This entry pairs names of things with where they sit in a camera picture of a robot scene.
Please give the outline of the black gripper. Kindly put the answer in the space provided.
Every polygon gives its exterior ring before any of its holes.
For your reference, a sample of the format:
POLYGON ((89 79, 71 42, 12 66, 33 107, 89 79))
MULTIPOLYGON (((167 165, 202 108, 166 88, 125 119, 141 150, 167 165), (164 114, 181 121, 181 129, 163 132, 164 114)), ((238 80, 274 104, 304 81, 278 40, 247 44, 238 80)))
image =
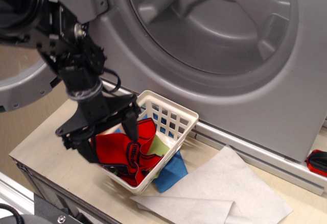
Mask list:
POLYGON ((76 148, 89 163, 100 163, 96 150, 88 141, 121 124, 132 142, 138 140, 138 116, 141 109, 135 94, 107 97, 102 93, 78 102, 74 115, 56 130, 66 148, 76 148))

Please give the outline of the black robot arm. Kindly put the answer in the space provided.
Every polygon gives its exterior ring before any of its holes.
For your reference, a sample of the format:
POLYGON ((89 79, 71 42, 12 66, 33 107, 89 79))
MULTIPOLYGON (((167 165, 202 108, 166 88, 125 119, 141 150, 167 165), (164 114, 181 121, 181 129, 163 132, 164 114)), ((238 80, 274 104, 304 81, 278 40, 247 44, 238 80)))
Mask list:
POLYGON ((117 96, 103 86, 106 56, 88 34, 86 24, 57 0, 1 0, 1 43, 36 49, 64 82, 74 115, 56 130, 66 148, 91 163, 110 165, 118 155, 96 136, 121 124, 132 142, 138 140, 141 112, 136 96, 117 96))

